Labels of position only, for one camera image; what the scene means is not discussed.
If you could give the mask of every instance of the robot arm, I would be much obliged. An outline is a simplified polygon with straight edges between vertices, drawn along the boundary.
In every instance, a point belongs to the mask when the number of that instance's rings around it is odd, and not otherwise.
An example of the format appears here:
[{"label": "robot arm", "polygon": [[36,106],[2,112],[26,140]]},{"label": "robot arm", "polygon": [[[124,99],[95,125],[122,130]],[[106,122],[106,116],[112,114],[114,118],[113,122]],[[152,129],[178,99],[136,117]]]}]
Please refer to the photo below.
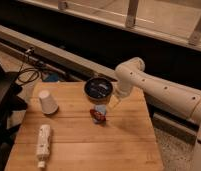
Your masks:
[{"label": "robot arm", "polygon": [[200,125],[190,171],[201,171],[201,91],[144,73],[142,59],[133,58],[115,69],[118,80],[116,96],[124,98],[133,86],[178,111],[180,115]]}]

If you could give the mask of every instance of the bottle cap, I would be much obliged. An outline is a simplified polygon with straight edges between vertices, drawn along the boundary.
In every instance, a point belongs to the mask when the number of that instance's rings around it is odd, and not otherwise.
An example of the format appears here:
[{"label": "bottle cap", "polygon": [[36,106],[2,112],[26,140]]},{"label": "bottle cap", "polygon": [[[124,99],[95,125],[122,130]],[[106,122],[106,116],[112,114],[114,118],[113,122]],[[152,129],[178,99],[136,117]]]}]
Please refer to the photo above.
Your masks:
[{"label": "bottle cap", "polygon": [[39,161],[38,168],[45,168],[45,161]]}]

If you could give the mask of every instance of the paper cup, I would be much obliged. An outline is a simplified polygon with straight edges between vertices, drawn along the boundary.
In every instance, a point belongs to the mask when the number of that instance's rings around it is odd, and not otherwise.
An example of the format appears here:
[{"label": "paper cup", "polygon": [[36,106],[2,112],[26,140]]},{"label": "paper cup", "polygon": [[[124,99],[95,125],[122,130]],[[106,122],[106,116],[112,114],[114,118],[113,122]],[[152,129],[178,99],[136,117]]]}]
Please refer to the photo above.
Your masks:
[{"label": "paper cup", "polygon": [[58,105],[48,90],[42,90],[38,96],[44,114],[53,114],[58,110]]}]

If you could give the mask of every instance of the wooden tabletop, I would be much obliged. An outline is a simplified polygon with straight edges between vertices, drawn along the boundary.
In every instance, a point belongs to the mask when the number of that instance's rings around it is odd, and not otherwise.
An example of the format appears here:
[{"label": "wooden tabletop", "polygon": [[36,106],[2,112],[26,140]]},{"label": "wooden tabletop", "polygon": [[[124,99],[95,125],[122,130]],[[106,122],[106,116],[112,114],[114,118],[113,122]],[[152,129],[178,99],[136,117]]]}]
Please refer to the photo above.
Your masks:
[{"label": "wooden tabletop", "polygon": [[[46,171],[159,171],[163,165],[143,92],[107,111],[105,125],[94,124],[84,82],[38,83],[12,148],[6,171],[38,171],[36,143],[41,124],[53,130]],[[41,112],[38,93],[49,90],[59,111]]]}]

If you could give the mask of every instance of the bowl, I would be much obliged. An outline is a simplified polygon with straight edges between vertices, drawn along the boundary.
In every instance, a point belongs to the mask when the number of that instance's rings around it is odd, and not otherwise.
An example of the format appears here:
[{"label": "bowl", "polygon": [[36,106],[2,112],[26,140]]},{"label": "bowl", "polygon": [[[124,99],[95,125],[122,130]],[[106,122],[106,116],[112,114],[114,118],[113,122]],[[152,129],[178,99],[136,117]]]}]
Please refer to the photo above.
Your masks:
[{"label": "bowl", "polygon": [[107,104],[112,95],[113,86],[106,78],[95,77],[86,82],[84,92],[91,102],[95,104]]}]

